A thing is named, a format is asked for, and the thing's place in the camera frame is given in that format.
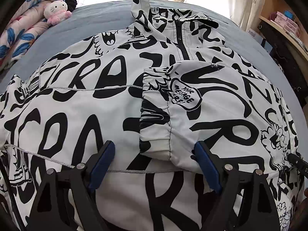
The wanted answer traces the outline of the white black graffiti print jacket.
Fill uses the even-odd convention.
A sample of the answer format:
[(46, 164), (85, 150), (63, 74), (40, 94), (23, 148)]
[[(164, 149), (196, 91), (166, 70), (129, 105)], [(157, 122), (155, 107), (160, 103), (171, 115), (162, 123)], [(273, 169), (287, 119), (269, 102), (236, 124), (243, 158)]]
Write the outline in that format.
[(202, 230), (216, 193), (194, 146), (239, 171), (261, 169), (288, 230), (302, 187), (289, 163), (298, 138), (282, 92), (193, 10), (133, 0), (134, 22), (46, 60), (1, 95), (5, 230), (27, 229), (46, 171), (115, 156), (94, 201), (108, 230)]

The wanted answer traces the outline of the black white patterned clothes pile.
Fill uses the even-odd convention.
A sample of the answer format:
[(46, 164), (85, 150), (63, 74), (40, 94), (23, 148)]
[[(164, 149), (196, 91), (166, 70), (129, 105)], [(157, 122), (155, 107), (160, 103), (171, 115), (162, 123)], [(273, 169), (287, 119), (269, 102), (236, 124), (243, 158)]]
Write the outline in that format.
[(265, 37), (266, 42), (272, 47), (269, 55), (281, 67), (282, 72), (299, 100), (301, 108), (303, 108), (307, 104), (305, 99), (307, 97), (307, 82), (298, 65), (299, 62), (287, 47), (287, 39), (263, 20), (260, 21), (258, 29)]

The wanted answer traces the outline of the white cardboard box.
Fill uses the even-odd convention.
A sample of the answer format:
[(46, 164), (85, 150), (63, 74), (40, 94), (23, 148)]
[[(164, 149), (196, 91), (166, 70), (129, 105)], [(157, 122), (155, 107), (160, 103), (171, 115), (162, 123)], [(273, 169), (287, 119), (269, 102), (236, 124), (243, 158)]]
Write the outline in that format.
[(256, 41), (258, 42), (260, 45), (262, 44), (263, 41), (263, 37), (261, 35), (259, 35), (256, 31), (254, 31), (253, 29), (249, 28), (247, 30), (247, 33)]

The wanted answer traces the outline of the pink mini drawer box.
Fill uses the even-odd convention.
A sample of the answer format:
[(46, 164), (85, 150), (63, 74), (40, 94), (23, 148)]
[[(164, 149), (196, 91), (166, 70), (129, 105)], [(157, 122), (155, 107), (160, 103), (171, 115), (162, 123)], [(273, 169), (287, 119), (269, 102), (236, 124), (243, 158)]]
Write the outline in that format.
[(301, 30), (299, 28), (299, 25), (294, 21), (290, 20), (289, 18), (287, 18), (281, 12), (272, 12), (270, 15), (270, 19), (275, 24), (280, 26), (280, 28), (283, 28), (286, 32), (292, 33), (297, 37), (301, 35)]

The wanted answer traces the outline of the blue small box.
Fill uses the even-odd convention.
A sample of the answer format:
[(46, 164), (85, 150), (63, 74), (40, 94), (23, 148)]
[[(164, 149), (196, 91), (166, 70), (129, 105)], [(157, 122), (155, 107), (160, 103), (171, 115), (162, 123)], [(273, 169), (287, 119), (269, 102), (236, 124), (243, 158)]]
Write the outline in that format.
[(294, 14), (293, 14), (291, 11), (289, 11), (289, 10), (285, 10), (285, 11), (284, 11), (284, 15), (285, 15), (287, 18), (289, 18), (290, 20), (294, 20), (294, 19), (295, 19)]

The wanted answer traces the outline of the grey-blue fleece bed blanket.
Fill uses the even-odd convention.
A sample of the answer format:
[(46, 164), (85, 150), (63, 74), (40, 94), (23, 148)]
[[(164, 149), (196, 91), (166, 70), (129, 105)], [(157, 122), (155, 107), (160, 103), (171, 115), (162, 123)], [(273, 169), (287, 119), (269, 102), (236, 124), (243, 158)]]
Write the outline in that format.
[[(230, 19), (209, 9), (186, 3), (151, 0), (152, 7), (191, 9), (203, 12), (219, 24), (218, 32), (226, 39), (226, 45), (240, 54), (261, 71), (275, 86), (282, 90), (289, 105), (304, 107), (305, 98), (298, 98), (284, 73), (265, 49), (247, 32)], [(44, 61), (94, 34), (124, 29), (133, 23), (131, 1), (115, 1), (79, 7), (71, 18), (46, 30), (27, 53), (1, 76), (1, 92), (4, 92), (14, 74), (26, 80)]]

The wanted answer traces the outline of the hello kitty plush toy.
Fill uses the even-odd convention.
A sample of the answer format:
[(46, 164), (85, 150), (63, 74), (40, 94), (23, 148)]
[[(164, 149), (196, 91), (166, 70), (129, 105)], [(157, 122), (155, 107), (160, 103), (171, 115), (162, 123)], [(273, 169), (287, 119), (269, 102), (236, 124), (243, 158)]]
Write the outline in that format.
[(65, 1), (57, 0), (45, 6), (43, 15), (49, 26), (55, 26), (70, 18), (72, 13), (68, 11)]

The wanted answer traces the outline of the black knit garment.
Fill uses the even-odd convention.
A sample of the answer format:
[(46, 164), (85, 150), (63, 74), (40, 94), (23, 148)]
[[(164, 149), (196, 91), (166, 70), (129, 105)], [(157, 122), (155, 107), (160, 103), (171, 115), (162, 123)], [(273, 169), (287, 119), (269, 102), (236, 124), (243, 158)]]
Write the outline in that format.
[(77, 7), (77, 1), (76, 0), (65, 0), (67, 4), (68, 11), (73, 12)]

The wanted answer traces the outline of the wooden wall shelf unit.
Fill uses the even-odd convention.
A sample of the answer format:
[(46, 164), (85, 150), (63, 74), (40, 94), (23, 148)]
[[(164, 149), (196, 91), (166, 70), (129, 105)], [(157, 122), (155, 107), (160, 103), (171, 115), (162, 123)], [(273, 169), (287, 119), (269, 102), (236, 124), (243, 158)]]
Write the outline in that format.
[(259, 19), (278, 32), (295, 57), (307, 65), (307, 31), (284, 0), (265, 0)]

